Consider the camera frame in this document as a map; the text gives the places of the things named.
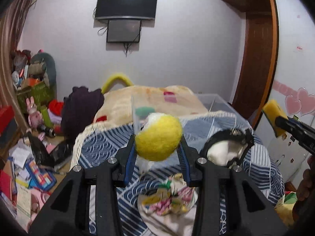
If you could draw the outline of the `person's right hand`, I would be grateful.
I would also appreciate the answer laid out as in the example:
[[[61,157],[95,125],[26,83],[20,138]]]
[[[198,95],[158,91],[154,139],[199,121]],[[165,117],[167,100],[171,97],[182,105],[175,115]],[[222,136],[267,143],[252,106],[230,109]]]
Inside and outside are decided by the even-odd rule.
[[[297,199],[303,201],[308,198],[311,192],[311,188],[314,184],[314,156],[310,156],[308,159],[309,169],[306,169],[303,173],[303,180],[300,182],[297,188]]]

